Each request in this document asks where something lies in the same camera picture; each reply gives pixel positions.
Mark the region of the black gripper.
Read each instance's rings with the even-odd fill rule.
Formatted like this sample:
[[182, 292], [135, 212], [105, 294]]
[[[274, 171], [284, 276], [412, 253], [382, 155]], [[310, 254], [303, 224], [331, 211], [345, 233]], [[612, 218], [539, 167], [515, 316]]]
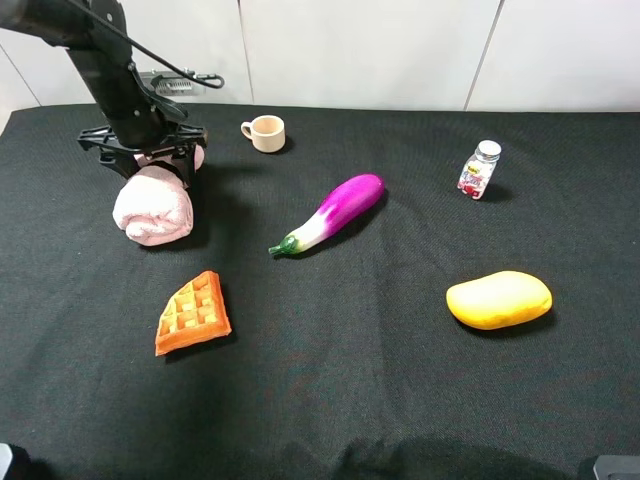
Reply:
[[82, 130], [78, 143], [84, 150], [99, 148], [99, 163], [124, 179], [138, 172], [133, 155], [168, 157], [167, 163], [189, 189], [195, 179], [196, 146], [208, 146], [208, 132], [170, 120], [156, 107], [100, 108], [106, 126]]

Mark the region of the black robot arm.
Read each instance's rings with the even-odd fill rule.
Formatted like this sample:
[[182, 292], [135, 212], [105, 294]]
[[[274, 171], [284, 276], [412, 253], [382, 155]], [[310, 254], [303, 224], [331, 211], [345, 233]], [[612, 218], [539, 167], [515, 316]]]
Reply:
[[187, 111], [149, 89], [132, 58], [133, 42], [117, 1], [4, 1], [2, 28], [62, 47], [107, 123], [84, 130], [78, 142], [97, 148], [103, 166], [129, 179], [145, 166], [194, 180], [196, 151], [207, 131], [186, 124]]

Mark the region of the grey robot base left corner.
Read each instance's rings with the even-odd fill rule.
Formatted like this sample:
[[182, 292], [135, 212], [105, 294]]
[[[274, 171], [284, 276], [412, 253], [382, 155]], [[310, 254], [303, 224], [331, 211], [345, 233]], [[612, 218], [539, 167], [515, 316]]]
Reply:
[[14, 461], [14, 453], [10, 445], [0, 444], [0, 480], [11, 478], [11, 470]]

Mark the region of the grey robot base right corner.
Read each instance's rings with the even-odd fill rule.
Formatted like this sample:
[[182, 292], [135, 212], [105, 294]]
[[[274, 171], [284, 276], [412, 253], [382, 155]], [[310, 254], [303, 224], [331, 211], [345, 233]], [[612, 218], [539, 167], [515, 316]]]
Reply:
[[596, 480], [640, 480], [640, 457], [601, 455], [595, 460], [592, 472]]

